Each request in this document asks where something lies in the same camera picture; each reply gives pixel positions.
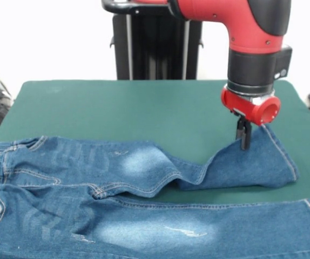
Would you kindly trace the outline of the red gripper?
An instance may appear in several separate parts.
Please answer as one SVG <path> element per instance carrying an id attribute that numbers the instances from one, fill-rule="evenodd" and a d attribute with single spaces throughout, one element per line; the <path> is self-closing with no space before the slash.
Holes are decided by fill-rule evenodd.
<path id="1" fill-rule="evenodd" d="M 241 115 L 237 121 L 235 139 L 241 138 L 241 149 L 248 150 L 251 143 L 252 125 L 271 123 L 279 114 L 281 102 L 272 92 L 261 97 L 243 97 L 230 91 L 225 85 L 221 92 L 222 104 L 231 112 Z"/>

